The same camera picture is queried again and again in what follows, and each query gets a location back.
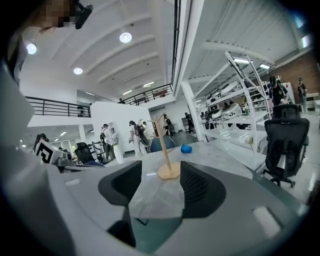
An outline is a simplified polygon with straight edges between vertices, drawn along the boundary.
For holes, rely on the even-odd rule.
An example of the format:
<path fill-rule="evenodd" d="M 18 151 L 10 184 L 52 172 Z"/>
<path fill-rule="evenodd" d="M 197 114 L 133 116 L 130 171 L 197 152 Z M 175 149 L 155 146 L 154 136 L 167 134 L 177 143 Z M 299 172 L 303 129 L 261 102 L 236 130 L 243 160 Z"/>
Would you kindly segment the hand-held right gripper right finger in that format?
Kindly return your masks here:
<path fill-rule="evenodd" d="M 300 216 L 255 180 L 181 162 L 179 227 L 156 256 L 264 256 L 286 241 Z"/>

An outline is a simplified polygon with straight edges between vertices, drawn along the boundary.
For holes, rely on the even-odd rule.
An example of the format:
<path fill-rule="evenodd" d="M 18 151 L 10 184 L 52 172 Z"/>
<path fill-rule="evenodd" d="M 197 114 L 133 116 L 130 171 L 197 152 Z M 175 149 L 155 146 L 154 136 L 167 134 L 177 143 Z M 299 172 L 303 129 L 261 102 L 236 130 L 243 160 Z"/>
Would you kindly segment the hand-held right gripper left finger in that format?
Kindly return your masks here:
<path fill-rule="evenodd" d="M 142 180 L 142 162 L 61 174 L 63 217 L 75 256 L 149 256 L 136 249 L 129 203 Z"/>

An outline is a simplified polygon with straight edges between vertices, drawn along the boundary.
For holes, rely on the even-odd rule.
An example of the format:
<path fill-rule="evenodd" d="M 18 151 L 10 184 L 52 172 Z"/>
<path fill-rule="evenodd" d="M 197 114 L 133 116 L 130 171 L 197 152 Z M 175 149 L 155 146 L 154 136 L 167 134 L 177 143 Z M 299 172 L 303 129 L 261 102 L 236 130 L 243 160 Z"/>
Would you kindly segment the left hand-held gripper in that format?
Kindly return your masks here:
<path fill-rule="evenodd" d="M 80 172 L 84 167 L 78 164 L 73 165 L 72 155 L 69 152 L 64 152 L 43 140 L 37 145 L 35 155 L 40 158 L 43 163 L 59 167 L 61 173 Z"/>

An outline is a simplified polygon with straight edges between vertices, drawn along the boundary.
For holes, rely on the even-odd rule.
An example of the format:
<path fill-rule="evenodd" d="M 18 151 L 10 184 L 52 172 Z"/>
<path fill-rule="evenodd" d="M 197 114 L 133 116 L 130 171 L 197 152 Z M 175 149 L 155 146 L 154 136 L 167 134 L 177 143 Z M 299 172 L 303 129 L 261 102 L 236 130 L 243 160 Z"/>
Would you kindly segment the wooden tree cup holder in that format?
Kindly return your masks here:
<path fill-rule="evenodd" d="M 159 139 L 162 153 L 164 156 L 165 164 L 159 167 L 157 175 L 162 180 L 173 180 L 178 178 L 181 175 L 181 164 L 180 162 L 174 162 L 171 163 L 169 159 L 169 153 L 174 151 L 175 148 L 167 149 L 167 146 L 165 144 L 164 137 L 166 135 L 166 131 L 163 127 L 161 127 L 160 120 L 163 117 L 164 114 L 162 114 L 160 117 L 156 117 L 152 119 L 150 122 L 152 122 L 153 125 L 155 125 L 157 130 L 157 136 L 154 136 L 154 138 Z"/>

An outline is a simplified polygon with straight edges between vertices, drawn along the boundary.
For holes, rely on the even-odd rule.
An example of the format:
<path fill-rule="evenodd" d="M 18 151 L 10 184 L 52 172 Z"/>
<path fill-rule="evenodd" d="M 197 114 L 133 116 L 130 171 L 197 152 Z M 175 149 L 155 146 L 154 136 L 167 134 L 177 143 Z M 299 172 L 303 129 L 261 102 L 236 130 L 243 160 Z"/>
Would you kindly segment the white ribbed vase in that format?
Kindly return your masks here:
<path fill-rule="evenodd" d="M 124 163 L 124 157 L 123 157 L 123 152 L 120 148 L 120 145 L 119 144 L 116 144 L 113 146 L 113 151 L 114 151 L 114 156 L 115 156 L 115 159 L 116 161 L 119 163 L 119 164 L 123 164 Z"/>

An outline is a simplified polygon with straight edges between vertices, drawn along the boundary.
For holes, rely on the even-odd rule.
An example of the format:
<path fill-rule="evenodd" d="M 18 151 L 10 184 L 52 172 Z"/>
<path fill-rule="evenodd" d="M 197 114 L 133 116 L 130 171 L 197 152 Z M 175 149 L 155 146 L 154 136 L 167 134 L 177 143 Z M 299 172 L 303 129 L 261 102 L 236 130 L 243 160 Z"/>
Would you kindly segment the person's torso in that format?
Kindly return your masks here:
<path fill-rule="evenodd" d="M 75 256 L 71 234 L 59 212 L 48 173 L 35 155 L 20 149 L 33 115 L 19 88 L 27 56 L 20 32 L 9 35 L 0 59 L 0 254 Z"/>

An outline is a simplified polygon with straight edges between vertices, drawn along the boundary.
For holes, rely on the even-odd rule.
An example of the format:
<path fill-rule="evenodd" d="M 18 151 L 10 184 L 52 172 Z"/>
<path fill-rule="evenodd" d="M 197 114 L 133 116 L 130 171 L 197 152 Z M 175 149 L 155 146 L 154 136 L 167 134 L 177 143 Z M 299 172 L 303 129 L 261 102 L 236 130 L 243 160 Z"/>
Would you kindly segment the black mezzanine railing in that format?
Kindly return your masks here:
<path fill-rule="evenodd" d="M 172 95 L 173 86 L 171 84 L 165 84 L 123 99 L 121 103 L 131 106 L 141 106 Z M 91 117 L 90 103 L 75 104 L 30 96 L 27 96 L 26 99 L 35 109 L 34 114 L 38 116 Z"/>

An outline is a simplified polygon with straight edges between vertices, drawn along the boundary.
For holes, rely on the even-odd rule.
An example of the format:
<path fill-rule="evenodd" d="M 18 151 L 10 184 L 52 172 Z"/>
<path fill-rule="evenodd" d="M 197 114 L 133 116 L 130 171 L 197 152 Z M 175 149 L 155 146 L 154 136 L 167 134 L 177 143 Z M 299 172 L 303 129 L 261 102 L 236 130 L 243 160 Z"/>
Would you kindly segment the black mesh office chair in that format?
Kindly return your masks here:
<path fill-rule="evenodd" d="M 310 122 L 301 117 L 296 104 L 283 104 L 273 108 L 264 128 L 267 153 L 262 174 L 270 175 L 270 181 L 279 187 L 284 182 L 293 188 L 296 182 L 291 178 L 302 166 L 309 145 Z"/>

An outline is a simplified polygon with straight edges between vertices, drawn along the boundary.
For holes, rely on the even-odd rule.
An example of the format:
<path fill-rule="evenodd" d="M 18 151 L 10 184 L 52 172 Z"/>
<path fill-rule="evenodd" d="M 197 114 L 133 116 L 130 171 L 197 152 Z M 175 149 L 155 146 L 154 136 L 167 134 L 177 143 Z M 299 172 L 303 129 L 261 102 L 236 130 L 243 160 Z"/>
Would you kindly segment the white metal shelving rack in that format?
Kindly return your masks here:
<path fill-rule="evenodd" d="M 226 51 L 225 64 L 197 91 L 190 82 L 181 83 L 191 111 L 196 137 L 213 141 L 221 150 L 253 171 L 265 164 L 267 134 L 262 128 L 272 116 L 266 94 L 253 61 L 236 58 Z M 254 146 L 245 143 L 253 136 Z"/>

